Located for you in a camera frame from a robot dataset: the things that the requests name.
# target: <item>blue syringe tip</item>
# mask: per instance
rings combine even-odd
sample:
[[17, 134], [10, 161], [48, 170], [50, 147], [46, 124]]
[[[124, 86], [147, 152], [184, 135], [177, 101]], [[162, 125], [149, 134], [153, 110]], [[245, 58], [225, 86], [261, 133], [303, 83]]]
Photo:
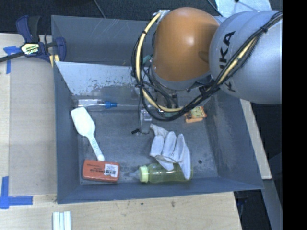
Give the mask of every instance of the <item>blue syringe tip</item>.
[[108, 101], [106, 101], [105, 102], [105, 108], [109, 109], [111, 107], [117, 107], [117, 103], [116, 102], [108, 102]]

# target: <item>green plastic bottle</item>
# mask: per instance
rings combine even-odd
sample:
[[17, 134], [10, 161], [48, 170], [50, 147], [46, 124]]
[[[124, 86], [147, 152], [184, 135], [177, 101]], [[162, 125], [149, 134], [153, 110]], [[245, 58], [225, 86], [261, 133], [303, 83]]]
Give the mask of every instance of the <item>green plastic bottle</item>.
[[185, 179], [181, 167], [177, 163], [174, 163], [174, 169], [171, 171], [166, 170], [158, 163], [143, 165], [130, 175], [138, 178], [143, 183], [184, 182], [192, 179], [193, 169], [191, 168], [191, 176], [188, 180]]

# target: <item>spatula handle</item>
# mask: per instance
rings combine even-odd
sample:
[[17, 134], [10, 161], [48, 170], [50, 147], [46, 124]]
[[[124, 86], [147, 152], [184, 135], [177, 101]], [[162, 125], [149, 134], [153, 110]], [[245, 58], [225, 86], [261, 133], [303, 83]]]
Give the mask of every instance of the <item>spatula handle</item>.
[[102, 154], [102, 151], [101, 151], [101, 149], [100, 149], [100, 147], [99, 147], [95, 137], [94, 136], [88, 137], [88, 140], [90, 141], [90, 144], [91, 144], [91, 146], [92, 146], [92, 148], [94, 150], [94, 153], [96, 154], [97, 159], [99, 161], [104, 161], [105, 157]]

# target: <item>barcode label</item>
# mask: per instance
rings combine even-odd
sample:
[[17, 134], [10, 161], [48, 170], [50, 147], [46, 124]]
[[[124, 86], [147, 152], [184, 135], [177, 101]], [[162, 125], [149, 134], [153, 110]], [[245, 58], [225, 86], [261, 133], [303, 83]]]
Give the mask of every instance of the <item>barcode label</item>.
[[111, 175], [112, 177], [117, 177], [118, 165], [108, 164], [105, 165], [105, 175]]

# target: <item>sticker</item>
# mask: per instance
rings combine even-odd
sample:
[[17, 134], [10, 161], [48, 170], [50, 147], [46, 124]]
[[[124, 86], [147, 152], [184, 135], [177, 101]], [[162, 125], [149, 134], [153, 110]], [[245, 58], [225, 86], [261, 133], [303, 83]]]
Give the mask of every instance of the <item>sticker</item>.
[[191, 114], [193, 118], [198, 117], [206, 117], [205, 111], [202, 106], [197, 106], [194, 109], [191, 110]]
[[105, 165], [105, 175], [111, 175], [111, 177], [117, 177], [118, 165], [106, 163]]
[[25, 44], [21, 47], [25, 55], [34, 55], [39, 52], [38, 44]]

